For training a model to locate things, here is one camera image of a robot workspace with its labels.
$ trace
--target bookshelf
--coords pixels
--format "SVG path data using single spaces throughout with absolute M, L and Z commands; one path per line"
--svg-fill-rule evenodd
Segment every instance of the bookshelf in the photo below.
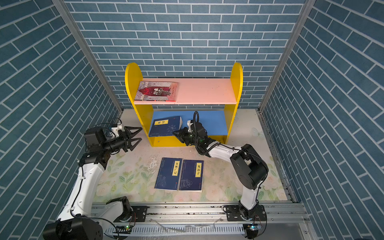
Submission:
M 175 102 L 135 101 L 135 95 L 140 81 L 168 81 L 178 82 L 179 88 Z M 152 105 L 173 104 L 224 104 L 224 110 L 199 110 L 200 122 L 207 130 L 209 137 L 226 144 L 243 89 L 243 70 L 239 63 L 232 67 L 230 79 L 217 78 L 143 78 L 141 70 L 136 63 L 130 63 L 125 70 L 125 86 L 129 100 L 140 120 L 146 136 L 148 137 L 152 121 L 158 118 L 181 116 L 183 127 L 193 118 L 193 109 L 189 111 L 154 111 Z M 148 137 L 152 147 L 182 147 L 174 136 Z

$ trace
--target mounting plate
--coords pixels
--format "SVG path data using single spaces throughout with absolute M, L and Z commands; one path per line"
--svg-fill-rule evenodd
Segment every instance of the mounting plate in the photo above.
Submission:
M 238 205 L 226 205 L 225 208 L 228 222 L 245 221 L 245 219 L 241 217 Z M 263 205 L 258 204 L 256 206 L 255 215 L 260 218 L 260 221 L 266 220 L 266 213 Z
M 136 222 L 145 222 L 147 217 L 147 206 L 131 206 L 133 212 L 136 213 Z

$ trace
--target book cover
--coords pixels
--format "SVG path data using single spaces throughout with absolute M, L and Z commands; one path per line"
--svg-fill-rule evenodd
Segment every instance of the book cover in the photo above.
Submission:
M 149 130 L 149 137 L 173 136 L 173 132 L 180 130 L 183 120 L 180 116 L 155 119 Z
M 141 81 L 135 100 L 176 101 L 178 83 Z
M 201 192 L 204 161 L 183 160 L 179 190 Z
M 155 183 L 156 189 L 177 190 L 181 162 L 181 158 L 164 157 L 161 159 Z

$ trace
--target red book cover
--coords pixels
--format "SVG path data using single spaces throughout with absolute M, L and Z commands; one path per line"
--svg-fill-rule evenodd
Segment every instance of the red book cover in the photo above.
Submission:
M 178 83 L 141 81 L 135 100 L 176 101 Z

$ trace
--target blue brick wallpaper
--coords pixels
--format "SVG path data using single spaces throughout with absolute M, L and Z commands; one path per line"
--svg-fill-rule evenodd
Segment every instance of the blue brick wallpaper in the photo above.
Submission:
M 320 239 L 384 239 L 384 1 L 317 0 L 263 113 Z
M 66 4 L 125 108 L 131 107 L 124 83 L 131 62 L 147 78 L 229 78 L 233 64 L 239 62 L 244 71 L 239 106 L 257 108 L 304 1 L 66 0 Z
M 55 220 L 82 133 L 117 114 L 50 0 L 0 1 L 0 239 L 37 239 Z

